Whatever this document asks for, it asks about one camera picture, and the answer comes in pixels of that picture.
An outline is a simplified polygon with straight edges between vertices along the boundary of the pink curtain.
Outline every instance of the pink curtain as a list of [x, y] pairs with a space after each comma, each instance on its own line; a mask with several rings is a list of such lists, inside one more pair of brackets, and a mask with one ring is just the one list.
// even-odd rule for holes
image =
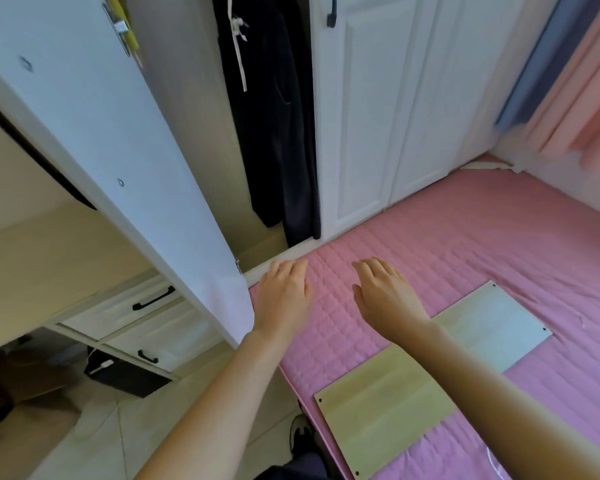
[[555, 159], [581, 150], [600, 173], [600, 12], [525, 128], [529, 145]]

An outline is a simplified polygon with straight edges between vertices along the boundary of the hand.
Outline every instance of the hand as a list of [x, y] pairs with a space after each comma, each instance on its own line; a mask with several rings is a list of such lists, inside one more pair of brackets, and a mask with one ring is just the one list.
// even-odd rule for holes
[[284, 343], [302, 329], [313, 292], [304, 277], [307, 261], [273, 261], [260, 280], [255, 299], [253, 330]]
[[353, 297], [360, 314], [376, 332], [394, 344], [416, 340], [432, 321], [416, 291], [396, 268], [378, 258], [352, 263], [360, 278]]

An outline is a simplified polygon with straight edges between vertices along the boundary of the wardrobe door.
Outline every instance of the wardrobe door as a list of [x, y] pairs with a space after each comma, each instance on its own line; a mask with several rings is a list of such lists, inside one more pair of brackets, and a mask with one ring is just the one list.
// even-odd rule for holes
[[0, 109], [241, 341], [253, 325], [246, 282], [103, 0], [0, 0]]
[[384, 209], [438, 0], [311, 0], [322, 236]]
[[440, 0], [390, 203], [455, 168], [524, 3]]

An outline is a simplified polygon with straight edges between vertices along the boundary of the drawer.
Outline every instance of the drawer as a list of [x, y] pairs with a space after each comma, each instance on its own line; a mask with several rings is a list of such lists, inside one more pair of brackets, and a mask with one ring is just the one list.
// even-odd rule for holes
[[177, 298], [180, 293], [159, 274], [61, 323], [99, 340]]
[[179, 298], [106, 343], [172, 372], [222, 340], [193, 306]]

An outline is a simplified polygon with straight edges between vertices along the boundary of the quilted mattress cover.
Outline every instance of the quilted mattress cover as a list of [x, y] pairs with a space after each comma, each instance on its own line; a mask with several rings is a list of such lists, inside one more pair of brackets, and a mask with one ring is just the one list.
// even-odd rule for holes
[[[524, 173], [459, 170], [306, 256], [312, 316], [281, 370], [345, 478], [313, 395], [388, 345], [351, 291], [351, 262], [371, 256], [396, 265], [431, 316], [493, 280], [547, 323], [554, 335], [505, 375], [600, 446], [600, 213]], [[467, 478], [497, 476], [460, 412], [373, 476]]]

